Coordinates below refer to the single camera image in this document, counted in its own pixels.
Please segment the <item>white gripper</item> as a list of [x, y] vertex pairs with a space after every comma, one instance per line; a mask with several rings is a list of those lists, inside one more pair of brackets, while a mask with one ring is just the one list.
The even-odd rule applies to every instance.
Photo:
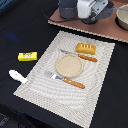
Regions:
[[78, 0], [78, 17], [85, 24], [95, 24], [113, 13], [114, 3], [110, 0]]

